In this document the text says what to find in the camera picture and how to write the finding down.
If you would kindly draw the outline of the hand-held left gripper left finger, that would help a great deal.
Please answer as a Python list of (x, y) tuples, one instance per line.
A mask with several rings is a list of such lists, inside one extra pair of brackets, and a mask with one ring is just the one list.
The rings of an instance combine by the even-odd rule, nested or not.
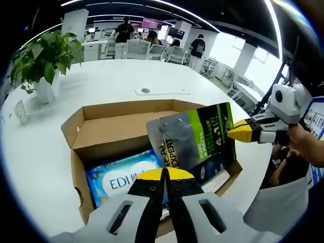
[(155, 242), (164, 196), (162, 168), (141, 173), (127, 194), (92, 211), (87, 224), (55, 242)]

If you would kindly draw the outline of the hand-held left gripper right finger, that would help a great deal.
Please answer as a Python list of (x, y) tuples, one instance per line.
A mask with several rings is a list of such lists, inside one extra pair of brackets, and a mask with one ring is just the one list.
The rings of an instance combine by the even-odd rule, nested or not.
[(166, 168), (166, 190), (177, 242), (279, 242), (247, 225), (242, 213), (213, 192), (203, 192), (187, 171)]

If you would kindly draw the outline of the person's right hand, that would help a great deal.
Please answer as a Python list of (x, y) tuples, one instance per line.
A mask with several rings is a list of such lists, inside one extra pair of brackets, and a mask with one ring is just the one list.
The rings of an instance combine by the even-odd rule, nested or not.
[(300, 124), (291, 125), (287, 131), (289, 147), (297, 150), (306, 159), (311, 160), (313, 148), (316, 147), (316, 140), (311, 133), (304, 130)]

